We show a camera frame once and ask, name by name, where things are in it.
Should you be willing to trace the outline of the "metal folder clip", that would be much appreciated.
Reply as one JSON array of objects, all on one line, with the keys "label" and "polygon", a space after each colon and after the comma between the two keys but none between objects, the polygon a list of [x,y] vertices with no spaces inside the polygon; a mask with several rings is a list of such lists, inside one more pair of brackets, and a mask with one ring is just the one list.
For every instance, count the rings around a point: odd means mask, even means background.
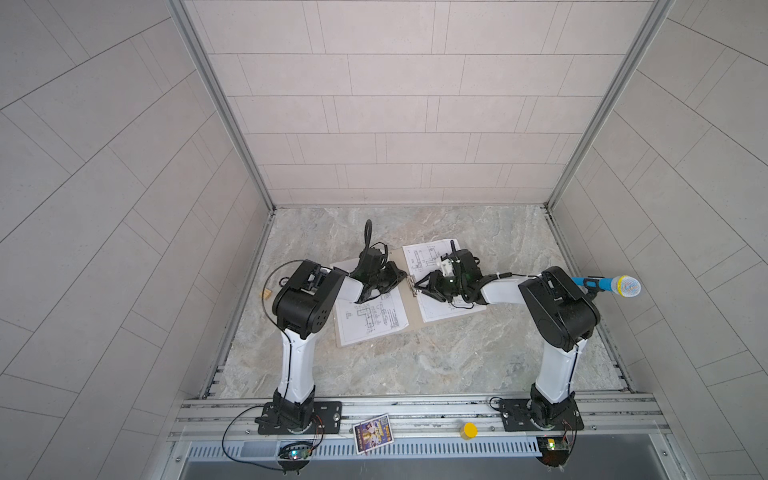
[{"label": "metal folder clip", "polygon": [[412,276],[408,276],[407,277],[407,282],[408,282],[408,286],[409,286],[410,291],[412,292],[413,297],[417,297],[418,289],[415,287],[415,284],[414,284]]}]

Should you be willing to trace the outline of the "colourful printed card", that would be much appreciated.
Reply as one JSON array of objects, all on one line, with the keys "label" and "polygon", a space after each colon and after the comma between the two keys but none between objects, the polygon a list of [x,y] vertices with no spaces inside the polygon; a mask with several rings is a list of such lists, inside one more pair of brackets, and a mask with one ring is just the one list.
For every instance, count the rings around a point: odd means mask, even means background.
[{"label": "colourful printed card", "polygon": [[392,444],[394,436],[388,414],[374,417],[352,427],[358,455]]}]

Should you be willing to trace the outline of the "aluminium corner frame post left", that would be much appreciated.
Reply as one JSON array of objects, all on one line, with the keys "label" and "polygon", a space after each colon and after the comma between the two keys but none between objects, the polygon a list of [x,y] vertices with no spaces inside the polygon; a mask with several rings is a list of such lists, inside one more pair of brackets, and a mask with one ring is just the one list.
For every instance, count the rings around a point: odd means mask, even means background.
[{"label": "aluminium corner frame post left", "polygon": [[195,30],[188,9],[184,5],[184,2],[180,0],[168,0],[166,4],[171,17],[179,30],[182,41],[197,68],[203,86],[211,97],[211,100],[220,115],[222,124],[229,138],[232,140],[237,153],[243,160],[247,171],[256,185],[257,191],[265,202],[269,215],[273,216],[276,210],[276,205],[269,194],[262,176],[258,172],[254,157],[246,144],[243,133],[237,124],[234,112],[227,101],[218,78],[216,77],[213,65],[205,52],[200,36]]}]

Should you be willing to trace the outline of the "right circuit board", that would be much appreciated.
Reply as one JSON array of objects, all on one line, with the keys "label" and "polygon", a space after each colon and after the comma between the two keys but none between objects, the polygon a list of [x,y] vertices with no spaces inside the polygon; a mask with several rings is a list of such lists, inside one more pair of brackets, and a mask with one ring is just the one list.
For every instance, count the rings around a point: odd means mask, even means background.
[{"label": "right circuit board", "polygon": [[538,460],[548,467],[564,466],[571,454],[571,446],[564,437],[537,437],[541,455]]}]

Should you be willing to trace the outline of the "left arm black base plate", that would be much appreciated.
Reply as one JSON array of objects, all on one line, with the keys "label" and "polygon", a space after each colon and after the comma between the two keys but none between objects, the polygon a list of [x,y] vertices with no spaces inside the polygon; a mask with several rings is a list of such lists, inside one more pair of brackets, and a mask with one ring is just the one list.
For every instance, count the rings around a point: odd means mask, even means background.
[{"label": "left arm black base plate", "polygon": [[308,435],[315,431],[318,423],[321,423],[325,433],[337,434],[340,431],[342,407],[340,401],[315,401],[312,412],[307,415],[307,424],[301,425],[284,411],[278,412],[274,402],[268,402],[255,423],[259,435]]}]

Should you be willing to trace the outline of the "red-stamped technical drawing sheet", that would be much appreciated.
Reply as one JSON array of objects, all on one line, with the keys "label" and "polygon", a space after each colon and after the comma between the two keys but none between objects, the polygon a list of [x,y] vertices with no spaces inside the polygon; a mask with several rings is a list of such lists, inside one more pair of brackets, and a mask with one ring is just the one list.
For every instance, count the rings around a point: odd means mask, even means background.
[{"label": "red-stamped technical drawing sheet", "polygon": [[[405,261],[414,284],[428,273],[437,270],[441,257],[455,250],[459,250],[458,241],[455,239],[404,246]],[[468,315],[470,312],[486,310],[485,306],[465,303],[460,297],[456,297],[454,303],[449,304],[438,302],[418,292],[416,301],[425,323],[458,318]]]}]

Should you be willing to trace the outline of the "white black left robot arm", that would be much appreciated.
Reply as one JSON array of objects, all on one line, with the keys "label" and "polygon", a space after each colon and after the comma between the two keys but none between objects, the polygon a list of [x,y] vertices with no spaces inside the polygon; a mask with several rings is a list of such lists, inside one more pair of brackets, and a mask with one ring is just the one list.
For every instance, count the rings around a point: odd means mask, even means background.
[{"label": "white black left robot arm", "polygon": [[313,422],[315,345],[336,301],[365,304],[406,278],[382,242],[364,247],[350,273],[308,259],[296,263],[272,304],[273,324],[282,334],[282,373],[272,401],[256,419],[261,434],[275,434],[281,428],[302,433]]}]

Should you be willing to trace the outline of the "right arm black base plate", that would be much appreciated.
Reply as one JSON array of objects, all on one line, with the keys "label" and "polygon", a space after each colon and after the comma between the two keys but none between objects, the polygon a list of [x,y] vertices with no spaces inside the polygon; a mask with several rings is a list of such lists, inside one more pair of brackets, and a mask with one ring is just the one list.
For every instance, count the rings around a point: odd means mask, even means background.
[{"label": "right arm black base plate", "polygon": [[546,399],[502,399],[499,409],[506,432],[584,429],[574,398],[555,404]]}]

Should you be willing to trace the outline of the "beige cardboard folder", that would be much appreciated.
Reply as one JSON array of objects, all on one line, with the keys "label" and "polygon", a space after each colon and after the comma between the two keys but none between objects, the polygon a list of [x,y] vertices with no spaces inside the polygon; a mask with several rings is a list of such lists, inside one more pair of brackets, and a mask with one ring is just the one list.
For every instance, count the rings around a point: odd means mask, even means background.
[{"label": "beige cardboard folder", "polygon": [[[398,284],[398,288],[400,290],[401,297],[405,305],[405,310],[406,310],[406,314],[409,322],[409,327],[406,330],[400,331],[398,333],[416,331],[423,327],[437,324],[441,321],[446,321],[446,320],[441,320],[433,323],[425,323],[422,320],[422,316],[420,314],[420,310],[417,305],[416,297],[413,297],[412,292],[409,289],[407,279],[401,281]],[[468,315],[475,314],[475,313],[480,313],[480,312],[470,312]]]}]

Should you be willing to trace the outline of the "aluminium corner frame post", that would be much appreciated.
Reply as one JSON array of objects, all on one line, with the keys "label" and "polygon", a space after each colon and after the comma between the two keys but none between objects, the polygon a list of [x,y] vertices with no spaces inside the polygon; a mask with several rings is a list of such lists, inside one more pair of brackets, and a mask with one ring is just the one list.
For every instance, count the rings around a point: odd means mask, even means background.
[{"label": "aluminium corner frame post", "polygon": [[652,3],[595,114],[581,136],[569,162],[566,164],[561,178],[545,203],[548,211],[553,211],[560,201],[568,184],[574,177],[579,165],[587,155],[618,100],[621,98],[632,75],[638,68],[674,3],[674,0],[656,0]]},{"label": "aluminium corner frame post", "polygon": [[203,86],[211,97],[211,100],[220,115],[222,124],[229,138],[232,140],[237,153],[243,160],[247,171],[256,185],[257,191],[265,202],[269,215],[273,216],[276,210],[276,205],[269,194],[262,176],[258,172],[254,157],[246,144],[243,133],[237,124],[234,112],[227,101],[218,78],[216,77],[213,65],[205,52],[200,36],[195,30],[188,9],[184,5],[184,2],[180,0],[168,0],[166,4],[171,17],[179,30],[182,41],[197,68]]}]

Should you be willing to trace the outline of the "left green circuit board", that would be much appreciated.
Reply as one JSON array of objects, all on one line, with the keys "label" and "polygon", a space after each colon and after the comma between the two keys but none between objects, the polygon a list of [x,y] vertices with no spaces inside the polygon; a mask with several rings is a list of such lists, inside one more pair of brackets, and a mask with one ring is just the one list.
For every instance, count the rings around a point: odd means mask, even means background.
[{"label": "left green circuit board", "polygon": [[313,452],[311,442],[297,441],[281,446],[277,458],[281,462],[302,462],[308,461]]}]

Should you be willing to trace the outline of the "aluminium corner frame post right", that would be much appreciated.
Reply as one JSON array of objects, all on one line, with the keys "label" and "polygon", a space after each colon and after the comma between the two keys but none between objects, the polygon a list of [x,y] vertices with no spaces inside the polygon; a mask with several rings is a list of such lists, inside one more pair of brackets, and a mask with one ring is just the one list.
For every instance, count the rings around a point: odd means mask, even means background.
[{"label": "aluminium corner frame post right", "polygon": [[568,184],[574,177],[579,165],[587,155],[618,100],[621,98],[632,75],[638,68],[674,3],[674,0],[656,0],[652,3],[595,114],[581,136],[569,162],[566,164],[561,178],[545,203],[548,211],[553,211],[560,201]]}]

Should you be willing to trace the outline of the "aluminium front rail frame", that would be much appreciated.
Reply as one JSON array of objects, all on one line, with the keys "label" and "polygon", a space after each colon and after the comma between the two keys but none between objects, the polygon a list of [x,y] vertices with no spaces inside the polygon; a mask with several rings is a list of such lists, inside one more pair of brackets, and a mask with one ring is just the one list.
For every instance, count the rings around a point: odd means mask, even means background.
[{"label": "aluminium front rail frame", "polygon": [[[520,393],[361,396],[321,398],[343,403],[340,431],[302,435],[259,435],[255,419],[264,399],[206,399],[182,402],[167,438],[169,457],[153,473],[155,479],[178,479],[193,460],[253,463],[278,468],[280,447],[297,441],[317,441],[308,461],[539,457],[536,438],[592,436],[648,437],[653,458],[670,479],[693,478],[655,396],[629,391],[584,391],[575,395],[584,429],[581,431],[506,432],[501,416],[489,406],[494,397],[526,399]],[[388,414],[392,444],[358,455],[352,427]],[[461,427],[472,422],[478,435],[469,441]]]}]

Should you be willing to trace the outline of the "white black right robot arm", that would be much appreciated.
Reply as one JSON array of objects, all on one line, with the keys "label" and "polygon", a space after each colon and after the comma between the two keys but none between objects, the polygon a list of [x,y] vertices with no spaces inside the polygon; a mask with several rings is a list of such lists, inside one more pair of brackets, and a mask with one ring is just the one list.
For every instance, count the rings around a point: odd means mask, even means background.
[{"label": "white black right robot arm", "polygon": [[467,249],[443,255],[438,269],[417,280],[414,288],[443,303],[459,297],[470,305],[525,305],[545,342],[539,374],[527,400],[494,397],[489,406],[501,416],[507,432],[584,428],[573,381],[587,341],[601,320],[593,303],[595,288],[583,291],[558,266],[538,275],[484,275],[479,260]]}]

